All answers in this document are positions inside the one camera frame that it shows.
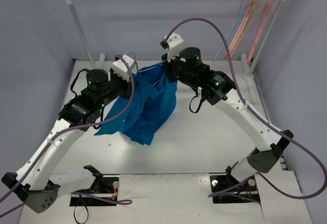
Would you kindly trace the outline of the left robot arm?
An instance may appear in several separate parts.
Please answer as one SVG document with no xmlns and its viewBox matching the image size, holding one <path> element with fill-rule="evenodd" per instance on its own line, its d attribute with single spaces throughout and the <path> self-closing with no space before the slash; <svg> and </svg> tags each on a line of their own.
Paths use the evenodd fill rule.
<svg viewBox="0 0 327 224">
<path fill-rule="evenodd" d="M 103 174 L 91 165 L 76 175 L 55 176 L 53 171 L 71 146 L 90 127 L 98 125 L 96 121 L 109 103 L 119 96 L 133 100 L 135 80 L 130 68 L 112 68 L 110 72 L 93 69 L 87 72 L 86 79 L 87 87 L 64 105 L 49 135 L 29 161 L 17 172 L 7 172 L 2 177 L 9 190 L 1 201 L 15 193 L 24 205 L 42 213 L 63 195 L 100 191 Z"/>
</svg>

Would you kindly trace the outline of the blue t shirt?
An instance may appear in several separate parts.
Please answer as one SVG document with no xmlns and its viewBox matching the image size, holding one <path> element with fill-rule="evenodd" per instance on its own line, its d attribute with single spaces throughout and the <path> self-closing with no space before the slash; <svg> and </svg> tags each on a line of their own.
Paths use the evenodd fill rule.
<svg viewBox="0 0 327 224">
<path fill-rule="evenodd" d="M 169 119 L 177 103 L 177 83 L 169 82 L 162 64 L 141 68 L 134 80 L 134 98 L 127 111 L 101 125 L 96 136 L 121 132 L 131 141 L 150 145 L 155 132 Z"/>
</svg>

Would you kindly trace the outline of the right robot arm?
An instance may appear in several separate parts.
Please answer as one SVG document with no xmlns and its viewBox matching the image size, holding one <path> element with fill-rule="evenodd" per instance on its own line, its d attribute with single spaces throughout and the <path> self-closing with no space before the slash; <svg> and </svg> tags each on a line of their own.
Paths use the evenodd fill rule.
<svg viewBox="0 0 327 224">
<path fill-rule="evenodd" d="M 268 173 L 278 162 L 293 138 L 289 130 L 268 128 L 268 121 L 256 110 L 243 103 L 238 96 L 234 81 L 222 71 L 214 71 L 201 60 L 200 49 L 187 47 L 172 60 L 161 57 L 162 68 L 170 82 L 180 81 L 189 86 L 200 97 L 228 115 L 253 141 L 254 149 L 241 161 L 227 169 L 226 183 L 238 189 L 251 175 Z"/>
</svg>

